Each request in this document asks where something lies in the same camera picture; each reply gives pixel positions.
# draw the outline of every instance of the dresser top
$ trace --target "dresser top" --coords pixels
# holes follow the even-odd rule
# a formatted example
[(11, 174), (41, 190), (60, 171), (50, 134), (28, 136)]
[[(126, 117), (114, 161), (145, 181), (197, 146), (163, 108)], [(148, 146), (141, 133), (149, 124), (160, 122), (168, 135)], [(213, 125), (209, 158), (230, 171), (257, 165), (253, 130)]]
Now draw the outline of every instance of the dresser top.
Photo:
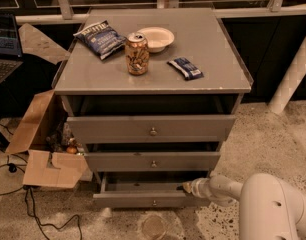
[[(55, 87), (60, 95), (247, 93), (245, 69), (238, 62), (211, 9), (93, 9), (85, 26), (107, 20), (127, 36), (144, 27), (164, 27), (174, 42), (150, 54), (149, 70), (141, 76), (127, 71), (124, 50), (101, 61), (85, 45), (76, 43)], [(204, 77), (185, 81), (167, 61), (186, 57)]]

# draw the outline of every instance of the white paper plate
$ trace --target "white paper plate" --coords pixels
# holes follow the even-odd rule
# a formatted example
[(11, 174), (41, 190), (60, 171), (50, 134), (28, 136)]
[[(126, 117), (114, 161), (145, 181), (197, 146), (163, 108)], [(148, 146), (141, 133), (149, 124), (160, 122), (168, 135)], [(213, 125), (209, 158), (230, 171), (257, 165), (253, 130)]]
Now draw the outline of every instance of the white paper plate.
[(173, 33), (165, 28), (142, 28), (137, 32), (145, 35), (148, 41), (149, 52), (151, 53), (163, 51), (166, 46), (170, 45), (174, 41)]

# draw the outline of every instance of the white pipe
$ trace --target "white pipe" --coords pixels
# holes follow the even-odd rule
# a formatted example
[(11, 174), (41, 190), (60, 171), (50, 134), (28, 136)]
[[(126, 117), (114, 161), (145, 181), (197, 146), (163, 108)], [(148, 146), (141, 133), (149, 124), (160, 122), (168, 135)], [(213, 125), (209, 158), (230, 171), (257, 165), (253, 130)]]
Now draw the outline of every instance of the white pipe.
[(278, 89), (269, 103), (269, 109), (280, 114), (306, 74), (306, 37), (286, 71)]
[(86, 21), (89, 14), (74, 14), (72, 19), (64, 20), (62, 15), (27, 15), (16, 16), (18, 25), (29, 23), (31, 25), (57, 25), (57, 24), (81, 24)]

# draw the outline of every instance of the box flap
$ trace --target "box flap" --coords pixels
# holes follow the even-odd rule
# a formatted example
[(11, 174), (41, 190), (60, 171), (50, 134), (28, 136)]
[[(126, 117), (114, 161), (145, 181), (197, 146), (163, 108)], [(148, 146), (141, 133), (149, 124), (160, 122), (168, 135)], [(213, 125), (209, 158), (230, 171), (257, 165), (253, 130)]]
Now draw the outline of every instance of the box flap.
[(84, 156), (29, 150), (29, 159), (23, 178), (24, 185), (73, 188), (88, 170)]
[(12, 136), (5, 154), (11, 155), (46, 146), (46, 136), (54, 125), (55, 116), (64, 115), (63, 107), (56, 105), (54, 90), (36, 94)]

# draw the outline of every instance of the candy bar wrapper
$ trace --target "candy bar wrapper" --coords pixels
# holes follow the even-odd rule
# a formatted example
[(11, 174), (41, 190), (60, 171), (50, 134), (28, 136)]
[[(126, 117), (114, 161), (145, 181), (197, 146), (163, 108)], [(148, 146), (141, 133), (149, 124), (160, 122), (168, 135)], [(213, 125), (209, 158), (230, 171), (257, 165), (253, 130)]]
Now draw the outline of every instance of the candy bar wrapper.
[(74, 36), (104, 60), (124, 46), (126, 38), (119, 35), (107, 21), (87, 26)]
[(185, 80), (204, 77), (203, 73), (184, 57), (168, 61), (167, 63), (176, 68), (184, 76)]

